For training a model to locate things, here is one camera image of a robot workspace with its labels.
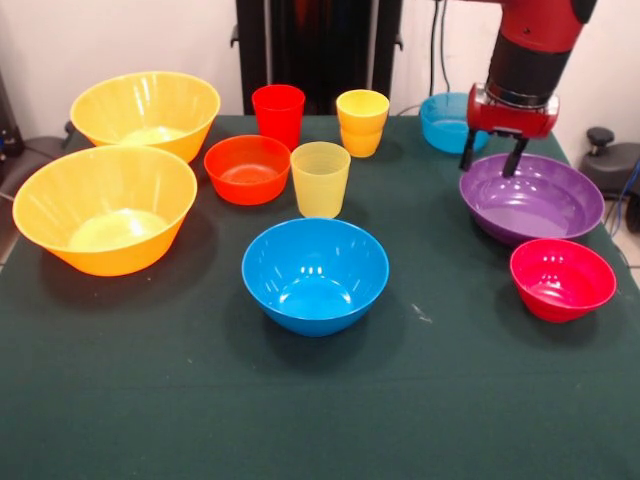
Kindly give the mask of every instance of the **purple bowl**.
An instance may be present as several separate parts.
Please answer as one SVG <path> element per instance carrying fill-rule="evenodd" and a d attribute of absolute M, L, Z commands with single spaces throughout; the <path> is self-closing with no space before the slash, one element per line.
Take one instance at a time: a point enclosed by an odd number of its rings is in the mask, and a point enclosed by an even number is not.
<path fill-rule="evenodd" d="M 575 238 L 593 230 L 604 212 L 598 188 L 570 166 L 523 155 L 512 178 L 502 177 L 507 154 L 474 162 L 460 193 L 478 225 L 508 245 L 535 238 Z"/>

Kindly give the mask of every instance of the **red bowl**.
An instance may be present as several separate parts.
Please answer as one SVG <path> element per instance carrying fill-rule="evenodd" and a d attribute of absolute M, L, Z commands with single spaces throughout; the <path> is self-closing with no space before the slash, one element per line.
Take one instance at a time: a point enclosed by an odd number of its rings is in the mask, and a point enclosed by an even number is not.
<path fill-rule="evenodd" d="M 613 269 L 593 250 L 568 240 L 542 238 L 511 255 L 511 276 L 527 308 L 563 323 L 600 308 L 616 292 Z"/>
<path fill-rule="evenodd" d="M 204 157 L 215 191 L 230 203 L 260 205 L 282 193 L 290 169 L 289 149 L 260 135 L 239 135 L 216 143 Z"/>

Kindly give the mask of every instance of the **orange bowl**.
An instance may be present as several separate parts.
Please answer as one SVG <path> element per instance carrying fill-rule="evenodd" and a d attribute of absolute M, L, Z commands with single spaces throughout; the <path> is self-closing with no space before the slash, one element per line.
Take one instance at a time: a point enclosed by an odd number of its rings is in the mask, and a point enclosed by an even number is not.
<path fill-rule="evenodd" d="M 204 156 L 213 188 L 227 202 L 261 205 L 278 197 L 289 178 L 291 153 L 278 140 L 238 135 L 216 143 Z"/>
<path fill-rule="evenodd" d="M 94 145 L 149 145 L 193 160 L 220 110 L 204 80 L 141 72 L 105 80 L 71 106 L 73 125 Z"/>
<path fill-rule="evenodd" d="M 13 203 L 20 232 L 81 272 L 141 270 L 169 249 L 193 205 L 196 176 L 151 147 L 105 146 L 34 173 Z"/>

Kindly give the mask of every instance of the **pink bowl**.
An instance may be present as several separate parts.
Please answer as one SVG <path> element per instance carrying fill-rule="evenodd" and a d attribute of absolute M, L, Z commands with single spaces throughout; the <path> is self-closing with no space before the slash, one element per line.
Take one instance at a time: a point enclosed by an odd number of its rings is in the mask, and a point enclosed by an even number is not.
<path fill-rule="evenodd" d="M 568 240 L 524 243 L 511 255 L 511 276 L 527 308 L 542 320 L 563 323 L 607 303 L 617 288 L 609 264 Z"/>

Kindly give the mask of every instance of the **yellow cup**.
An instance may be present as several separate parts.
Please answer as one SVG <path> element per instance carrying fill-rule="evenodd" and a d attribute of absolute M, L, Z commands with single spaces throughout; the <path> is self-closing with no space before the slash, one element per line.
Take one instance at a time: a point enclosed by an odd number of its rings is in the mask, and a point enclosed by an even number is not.
<path fill-rule="evenodd" d="M 351 156 L 340 145 L 311 142 L 291 154 L 298 210 L 305 217 L 335 218 L 342 210 Z"/>
<path fill-rule="evenodd" d="M 336 100 L 342 144 L 358 158 L 370 157 L 380 144 L 389 99 L 373 90 L 350 90 Z"/>

